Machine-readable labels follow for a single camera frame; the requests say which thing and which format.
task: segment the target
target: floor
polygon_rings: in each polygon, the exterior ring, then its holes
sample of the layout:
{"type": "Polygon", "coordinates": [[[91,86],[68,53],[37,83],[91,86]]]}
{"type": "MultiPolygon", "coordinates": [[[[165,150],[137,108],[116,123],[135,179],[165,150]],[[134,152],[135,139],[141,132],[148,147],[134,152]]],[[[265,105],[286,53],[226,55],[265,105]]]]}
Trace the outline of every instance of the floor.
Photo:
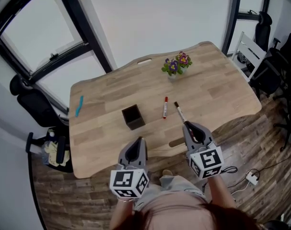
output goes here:
{"type": "MultiPolygon", "coordinates": [[[[223,151],[226,165],[238,167],[235,174],[223,174],[228,186],[240,181],[245,172],[262,169],[291,155],[291,146],[282,153],[285,131],[273,128],[282,122],[279,111],[283,104],[271,97],[261,96],[262,110],[253,116],[233,120],[213,132],[216,143],[223,151]]],[[[184,154],[170,158],[150,158],[148,161],[152,182],[158,183],[163,169],[170,169],[201,187],[188,167],[184,154]]],[[[107,229],[116,204],[109,191],[110,170],[105,169],[91,178],[76,179],[44,166],[39,157],[32,161],[35,192],[48,230],[100,230],[107,229]]],[[[231,192],[245,188],[243,181],[231,192]]],[[[210,200],[209,189],[205,192],[210,200]]],[[[291,217],[291,159],[261,173],[257,186],[233,195],[238,208],[259,222],[275,219],[285,213],[285,221],[291,217]]]]}

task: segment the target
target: shoe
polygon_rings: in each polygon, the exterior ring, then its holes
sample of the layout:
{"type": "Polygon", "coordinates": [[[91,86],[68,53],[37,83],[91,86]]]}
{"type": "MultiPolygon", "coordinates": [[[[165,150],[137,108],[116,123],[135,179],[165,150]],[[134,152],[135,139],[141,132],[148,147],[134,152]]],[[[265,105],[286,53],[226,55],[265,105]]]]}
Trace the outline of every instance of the shoe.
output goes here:
{"type": "Polygon", "coordinates": [[[165,176],[165,175],[173,176],[173,173],[170,170],[163,170],[163,176],[165,176]]]}

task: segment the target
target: blue object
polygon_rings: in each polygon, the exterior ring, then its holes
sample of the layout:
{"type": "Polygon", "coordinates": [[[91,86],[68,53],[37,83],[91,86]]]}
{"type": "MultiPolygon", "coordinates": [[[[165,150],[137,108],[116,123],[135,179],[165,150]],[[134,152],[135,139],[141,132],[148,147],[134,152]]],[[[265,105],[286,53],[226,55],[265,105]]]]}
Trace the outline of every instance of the blue object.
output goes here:
{"type": "Polygon", "coordinates": [[[78,117],[79,111],[82,107],[82,102],[83,102],[83,95],[80,97],[79,106],[76,109],[76,114],[75,114],[76,117],[78,117]]]}

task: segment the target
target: person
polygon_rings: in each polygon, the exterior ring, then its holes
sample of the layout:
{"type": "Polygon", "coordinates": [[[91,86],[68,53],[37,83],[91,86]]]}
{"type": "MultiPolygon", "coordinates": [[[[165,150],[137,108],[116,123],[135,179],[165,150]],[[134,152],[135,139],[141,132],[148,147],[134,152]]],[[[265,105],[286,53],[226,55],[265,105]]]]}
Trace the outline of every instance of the person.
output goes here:
{"type": "Polygon", "coordinates": [[[119,198],[110,230],[258,230],[235,201],[220,175],[208,178],[212,203],[181,176],[163,171],[161,186],[150,184],[142,197],[119,198]]]}

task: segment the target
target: power strip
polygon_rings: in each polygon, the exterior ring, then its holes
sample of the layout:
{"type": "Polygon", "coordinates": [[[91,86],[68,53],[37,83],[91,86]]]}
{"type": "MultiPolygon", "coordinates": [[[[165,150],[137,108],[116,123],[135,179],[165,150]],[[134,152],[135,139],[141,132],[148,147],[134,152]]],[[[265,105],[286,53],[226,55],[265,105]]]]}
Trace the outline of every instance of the power strip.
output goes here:
{"type": "Polygon", "coordinates": [[[254,186],[258,183],[258,177],[254,175],[252,172],[249,172],[247,176],[245,177],[250,183],[252,183],[254,186]]]}

